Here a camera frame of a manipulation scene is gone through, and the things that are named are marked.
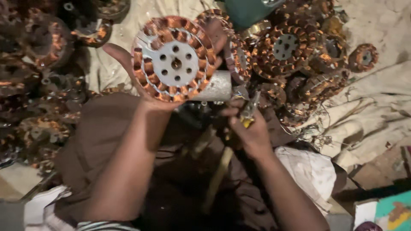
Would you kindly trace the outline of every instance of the striped sleeve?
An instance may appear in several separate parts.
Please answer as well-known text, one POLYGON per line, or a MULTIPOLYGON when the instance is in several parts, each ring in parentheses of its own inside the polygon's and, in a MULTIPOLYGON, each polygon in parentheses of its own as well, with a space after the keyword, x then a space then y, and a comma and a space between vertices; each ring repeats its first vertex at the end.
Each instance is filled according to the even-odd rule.
POLYGON ((76 231, 140 231, 126 222, 80 222, 76 231))

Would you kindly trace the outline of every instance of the scrap copper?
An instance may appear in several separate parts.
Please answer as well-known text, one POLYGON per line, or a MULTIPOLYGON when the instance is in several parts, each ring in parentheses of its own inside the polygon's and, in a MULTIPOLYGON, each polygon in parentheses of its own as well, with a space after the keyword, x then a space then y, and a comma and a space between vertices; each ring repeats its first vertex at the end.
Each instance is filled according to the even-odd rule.
POLYGON ((239 35, 230 37, 224 47, 226 65, 234 81, 241 85, 251 78, 251 52, 246 43, 240 40, 239 35))
POLYGON ((24 119, 18 125, 18 135, 24 141, 26 148, 43 132, 50 134, 48 139, 50 143, 64 143, 70 136, 70 129, 49 114, 24 119))
POLYGON ((253 49, 253 70, 284 88, 286 77, 312 58, 318 33, 316 26, 300 18, 276 25, 253 49))
POLYGON ((283 88, 272 83, 263 83, 260 86, 261 98, 259 108, 273 107, 279 109, 287 101, 287 96, 283 88))
POLYGON ((74 50, 65 23, 38 9, 29 9, 25 33, 25 52, 40 69, 63 66, 74 50))
POLYGON ((208 9, 203 13, 199 14, 194 20, 200 26, 205 28, 208 23, 214 18, 220 20, 221 25, 223 26, 224 31, 230 36, 235 35, 233 24, 230 22, 230 17, 220 9, 208 9))
POLYGON ((378 62, 377 49, 372 44, 361 44, 355 49, 348 59, 352 72, 367 72, 374 68, 378 62))
POLYGON ((0 169, 12 165, 23 149, 13 127, 0 126, 0 169))
POLYGON ((277 110, 277 117, 279 118, 280 122, 286 127, 298 127, 305 121, 307 121, 311 113, 316 109, 317 104, 286 103, 284 108, 277 110))
POLYGON ((252 25, 250 28, 241 32, 241 39, 243 39, 249 47, 254 47, 258 39, 261 36, 268 34, 271 29, 271 22, 264 19, 256 24, 252 25))
POLYGON ((79 30, 74 30, 72 31, 72 35, 77 36, 86 46, 98 48, 103 46, 110 39, 112 31, 112 22, 108 19, 103 19, 95 33, 86 35, 79 30))
POLYGON ((34 65, 20 59, 0 60, 0 97, 30 93, 40 80, 41 73, 34 65))
POLYGON ((97 6, 98 18, 116 20, 130 10, 130 0, 93 0, 97 6))
POLYGON ((321 38, 316 48, 316 54, 301 72, 307 76, 328 74, 335 70, 345 68, 347 60, 346 43, 337 35, 319 36, 321 38))
POLYGON ((210 82, 216 55, 203 28, 187 18, 152 18, 134 42, 134 74, 153 98, 181 102, 210 82))
POLYGON ((300 103, 300 97, 298 93, 304 86, 306 79, 307 78, 304 75, 297 75, 293 76, 291 80, 288 81, 287 86, 285 87, 287 102, 300 103))
POLYGON ((344 68, 329 74, 313 76, 301 88, 299 96, 307 103, 326 100, 344 88, 349 74, 349 70, 344 68))

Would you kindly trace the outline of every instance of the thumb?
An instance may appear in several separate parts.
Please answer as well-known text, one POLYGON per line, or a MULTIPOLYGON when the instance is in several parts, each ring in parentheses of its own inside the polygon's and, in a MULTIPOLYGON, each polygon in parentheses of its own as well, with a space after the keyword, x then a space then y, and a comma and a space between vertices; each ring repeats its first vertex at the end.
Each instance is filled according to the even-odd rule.
POLYGON ((245 141, 248 139, 247 128, 244 127, 244 125, 240 122, 240 120, 237 117, 230 117, 229 124, 231 129, 237 134, 237 136, 241 140, 245 141))
POLYGON ((113 43, 106 43, 102 48, 107 54, 115 58, 123 66, 130 77, 134 76, 132 57, 129 52, 113 43))

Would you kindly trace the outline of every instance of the metal cylinder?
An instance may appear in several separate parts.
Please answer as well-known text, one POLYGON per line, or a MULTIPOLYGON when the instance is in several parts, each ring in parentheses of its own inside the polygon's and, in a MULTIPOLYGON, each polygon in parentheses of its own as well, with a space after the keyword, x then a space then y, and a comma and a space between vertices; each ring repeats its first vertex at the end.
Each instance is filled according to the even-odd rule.
POLYGON ((231 98, 231 73, 215 71, 210 83, 191 100, 194 101, 229 101, 231 98))

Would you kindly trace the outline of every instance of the green container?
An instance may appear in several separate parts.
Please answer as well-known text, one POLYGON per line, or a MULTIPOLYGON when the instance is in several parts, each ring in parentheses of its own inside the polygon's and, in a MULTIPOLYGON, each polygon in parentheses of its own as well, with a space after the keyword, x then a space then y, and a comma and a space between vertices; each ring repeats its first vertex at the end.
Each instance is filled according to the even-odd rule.
POLYGON ((247 29, 263 20, 285 0, 225 0, 225 7, 236 30, 247 29))

